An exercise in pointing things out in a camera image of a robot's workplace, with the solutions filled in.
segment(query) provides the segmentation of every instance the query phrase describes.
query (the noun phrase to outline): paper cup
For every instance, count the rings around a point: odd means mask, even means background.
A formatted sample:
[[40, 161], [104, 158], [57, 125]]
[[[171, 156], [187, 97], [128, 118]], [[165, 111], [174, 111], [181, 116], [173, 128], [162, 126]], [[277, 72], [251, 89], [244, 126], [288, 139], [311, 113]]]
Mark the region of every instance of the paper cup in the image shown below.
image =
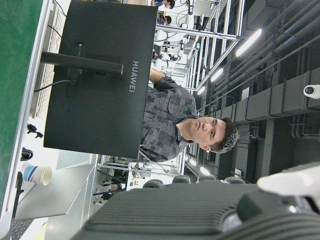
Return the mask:
[[43, 186], [48, 185], [52, 176], [52, 170], [49, 166], [33, 166], [24, 164], [21, 169], [21, 173], [23, 180]]

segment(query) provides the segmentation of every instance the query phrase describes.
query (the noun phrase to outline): black monitor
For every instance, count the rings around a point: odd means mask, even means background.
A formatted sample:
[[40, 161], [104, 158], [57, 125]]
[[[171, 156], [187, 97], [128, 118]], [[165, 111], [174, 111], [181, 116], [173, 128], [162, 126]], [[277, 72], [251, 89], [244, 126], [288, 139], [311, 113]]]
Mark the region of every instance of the black monitor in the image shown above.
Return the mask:
[[138, 157], [157, 11], [71, 1], [53, 79], [70, 82], [52, 86], [45, 147]]

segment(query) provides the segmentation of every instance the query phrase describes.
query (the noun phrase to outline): keyboard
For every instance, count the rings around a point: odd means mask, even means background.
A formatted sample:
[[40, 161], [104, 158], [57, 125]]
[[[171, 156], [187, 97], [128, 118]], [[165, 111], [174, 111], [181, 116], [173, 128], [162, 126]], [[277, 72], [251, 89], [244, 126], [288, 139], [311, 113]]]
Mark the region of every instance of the keyboard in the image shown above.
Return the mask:
[[[53, 27], [60, 35], [62, 35], [66, 17], [62, 14], [59, 6], [54, 3], [48, 25]], [[58, 53], [61, 37], [52, 28], [46, 28], [46, 33], [43, 43], [43, 51], [50, 53]], [[38, 81], [35, 89], [41, 89], [52, 84], [54, 79], [54, 65], [42, 63], [39, 66]], [[47, 117], [51, 87], [48, 87], [38, 93], [35, 93], [34, 107], [32, 110], [32, 117], [45, 120]]]

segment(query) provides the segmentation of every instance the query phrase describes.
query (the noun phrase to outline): white dome camera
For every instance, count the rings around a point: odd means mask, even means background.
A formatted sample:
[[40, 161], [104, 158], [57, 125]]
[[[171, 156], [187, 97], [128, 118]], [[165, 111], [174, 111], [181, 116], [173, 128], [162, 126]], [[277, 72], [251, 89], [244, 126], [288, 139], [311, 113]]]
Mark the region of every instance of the white dome camera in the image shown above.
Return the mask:
[[320, 99], [320, 85], [308, 85], [303, 89], [303, 94], [312, 99]]

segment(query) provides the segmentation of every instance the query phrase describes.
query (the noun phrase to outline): monitor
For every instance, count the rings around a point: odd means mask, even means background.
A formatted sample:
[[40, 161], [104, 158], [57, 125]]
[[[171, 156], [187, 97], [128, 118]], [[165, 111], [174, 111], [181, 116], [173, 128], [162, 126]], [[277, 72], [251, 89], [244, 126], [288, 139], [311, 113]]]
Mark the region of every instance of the monitor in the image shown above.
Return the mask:
[[52, 86], [44, 147], [138, 157], [157, 12], [71, 1], [53, 78], [71, 82]]

